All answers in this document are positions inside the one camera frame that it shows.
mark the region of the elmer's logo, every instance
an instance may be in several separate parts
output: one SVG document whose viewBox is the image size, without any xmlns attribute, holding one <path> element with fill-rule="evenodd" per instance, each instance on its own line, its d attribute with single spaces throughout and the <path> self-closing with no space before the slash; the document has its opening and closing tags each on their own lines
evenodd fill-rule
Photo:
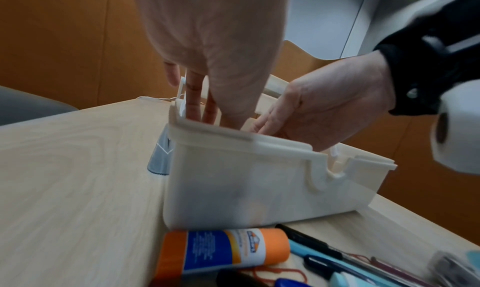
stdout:
<svg viewBox="0 0 480 287">
<path fill-rule="evenodd" d="M 250 252 L 257 252 L 260 244 L 260 238 L 251 231 L 247 231 L 246 234 L 248 235 L 248 240 L 250 241 Z"/>
</svg>

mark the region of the gray chair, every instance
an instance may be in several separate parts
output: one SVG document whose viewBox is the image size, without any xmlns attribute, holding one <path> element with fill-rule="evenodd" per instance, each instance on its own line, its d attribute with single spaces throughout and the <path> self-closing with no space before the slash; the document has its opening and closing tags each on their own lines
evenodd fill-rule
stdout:
<svg viewBox="0 0 480 287">
<path fill-rule="evenodd" d="M 0 126 L 76 110 L 66 103 L 0 86 Z"/>
</svg>

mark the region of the black sleeve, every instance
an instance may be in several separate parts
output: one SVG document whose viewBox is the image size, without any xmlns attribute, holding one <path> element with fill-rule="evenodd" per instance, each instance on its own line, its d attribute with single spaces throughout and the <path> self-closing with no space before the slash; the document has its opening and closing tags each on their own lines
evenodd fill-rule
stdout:
<svg viewBox="0 0 480 287">
<path fill-rule="evenodd" d="M 376 47 L 390 67 L 392 115 L 436 114 L 440 96 L 480 78 L 480 0 L 453 0 L 389 35 Z"/>
</svg>

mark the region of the glue stick label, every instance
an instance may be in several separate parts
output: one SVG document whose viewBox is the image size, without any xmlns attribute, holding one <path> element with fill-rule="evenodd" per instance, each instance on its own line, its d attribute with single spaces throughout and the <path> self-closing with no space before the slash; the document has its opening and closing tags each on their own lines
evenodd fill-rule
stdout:
<svg viewBox="0 0 480 287">
<path fill-rule="evenodd" d="M 182 273 L 258 266 L 264 263 L 265 255 L 265 240 L 259 229 L 190 231 Z"/>
</svg>

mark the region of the hand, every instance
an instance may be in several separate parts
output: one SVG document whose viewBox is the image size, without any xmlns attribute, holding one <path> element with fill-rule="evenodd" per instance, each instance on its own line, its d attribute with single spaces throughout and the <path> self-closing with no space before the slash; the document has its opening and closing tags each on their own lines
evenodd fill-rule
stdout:
<svg viewBox="0 0 480 287">
<path fill-rule="evenodd" d="M 136 0 L 147 35 L 164 59 L 168 83 L 187 68 L 186 117 L 240 129 L 250 117 L 279 52 L 287 0 Z"/>
<path fill-rule="evenodd" d="M 288 84 L 252 132 L 323 151 L 395 107 L 390 68 L 379 51 L 336 61 Z"/>
</svg>

